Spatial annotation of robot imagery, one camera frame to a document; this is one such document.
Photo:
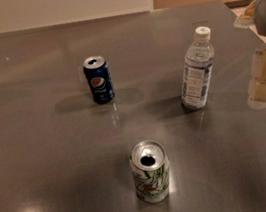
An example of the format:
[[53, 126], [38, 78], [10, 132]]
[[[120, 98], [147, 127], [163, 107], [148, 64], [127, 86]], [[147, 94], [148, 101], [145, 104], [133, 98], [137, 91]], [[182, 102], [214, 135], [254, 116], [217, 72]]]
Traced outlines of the clear blue-labelled plastic water bottle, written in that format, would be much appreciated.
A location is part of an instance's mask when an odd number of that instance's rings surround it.
[[197, 27], [193, 37], [185, 54], [181, 91], [181, 104], [190, 112], [206, 105], [215, 57], [209, 27]]

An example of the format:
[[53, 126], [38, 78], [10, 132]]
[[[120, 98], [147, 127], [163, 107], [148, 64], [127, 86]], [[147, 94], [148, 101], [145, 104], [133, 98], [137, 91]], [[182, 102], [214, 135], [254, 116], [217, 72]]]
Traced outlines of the white green soda can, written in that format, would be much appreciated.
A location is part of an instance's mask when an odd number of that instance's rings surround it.
[[148, 203], [161, 202], [169, 193], [170, 160], [164, 147], [153, 140], [140, 141], [129, 164], [137, 196]]

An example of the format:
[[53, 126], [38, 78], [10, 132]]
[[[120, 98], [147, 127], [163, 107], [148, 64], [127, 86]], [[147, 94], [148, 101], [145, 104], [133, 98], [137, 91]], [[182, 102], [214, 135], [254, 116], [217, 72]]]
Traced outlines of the blue Pepsi soda can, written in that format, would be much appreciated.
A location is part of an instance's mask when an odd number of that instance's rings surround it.
[[84, 60], [83, 71], [97, 104], [110, 102], [114, 95], [109, 64], [102, 56], [89, 56]]

